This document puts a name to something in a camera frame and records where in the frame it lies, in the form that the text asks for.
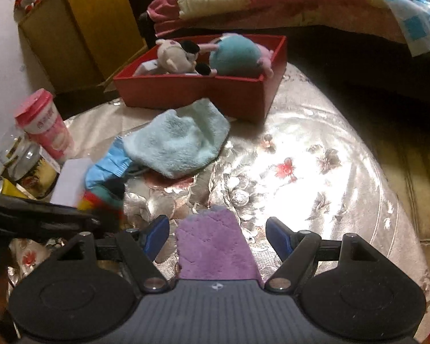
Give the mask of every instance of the yellow can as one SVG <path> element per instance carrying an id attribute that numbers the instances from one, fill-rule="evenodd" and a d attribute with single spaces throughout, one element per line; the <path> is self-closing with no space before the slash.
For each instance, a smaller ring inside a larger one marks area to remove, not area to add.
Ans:
<path id="1" fill-rule="evenodd" d="M 3 177 L 0 177 L 0 193 L 12 197 L 27 198 L 11 181 Z"/>

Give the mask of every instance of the wooden cabinet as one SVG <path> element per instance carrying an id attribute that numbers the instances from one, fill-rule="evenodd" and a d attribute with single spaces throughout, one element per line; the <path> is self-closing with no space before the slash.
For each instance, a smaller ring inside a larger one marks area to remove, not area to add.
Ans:
<path id="1" fill-rule="evenodd" d="M 56 93 L 105 81 L 144 46 L 129 0 L 42 0 L 19 28 Z"/>

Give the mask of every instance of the red storage box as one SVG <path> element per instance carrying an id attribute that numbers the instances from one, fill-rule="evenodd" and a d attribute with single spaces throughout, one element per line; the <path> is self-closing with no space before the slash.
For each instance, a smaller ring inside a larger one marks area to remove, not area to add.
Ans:
<path id="1" fill-rule="evenodd" d="M 181 74 L 146 75 L 133 77 L 138 66 L 157 58 L 158 47 L 127 65 L 114 78 L 116 89 L 124 103 L 130 107 L 148 109 L 177 109 L 201 98 L 209 98 L 226 116 L 250 122 L 262 122 L 274 99 L 287 67 L 287 38 L 272 35 L 245 35 L 255 43 L 274 50 L 270 79 L 261 74 L 258 78 L 228 76 L 188 76 Z M 190 36 L 174 39 L 208 43 L 219 35 Z M 209 63 L 208 54 L 198 62 Z"/>

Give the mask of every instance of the light green towel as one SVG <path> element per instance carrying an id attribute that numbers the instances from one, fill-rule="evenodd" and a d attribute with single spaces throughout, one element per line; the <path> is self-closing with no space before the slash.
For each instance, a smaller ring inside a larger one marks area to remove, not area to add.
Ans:
<path id="1" fill-rule="evenodd" d="M 127 155 L 169 178 L 193 173 L 219 154 L 230 124 L 207 98 L 167 110 L 124 137 Z"/>

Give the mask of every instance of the purple cloth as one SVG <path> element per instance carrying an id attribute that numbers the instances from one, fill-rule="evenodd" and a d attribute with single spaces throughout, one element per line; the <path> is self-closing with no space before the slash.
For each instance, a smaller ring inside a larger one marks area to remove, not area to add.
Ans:
<path id="1" fill-rule="evenodd" d="M 204 280 L 256 279 L 256 261 L 227 209 L 208 210 L 184 219 L 175 231 L 181 267 L 179 278 Z"/>

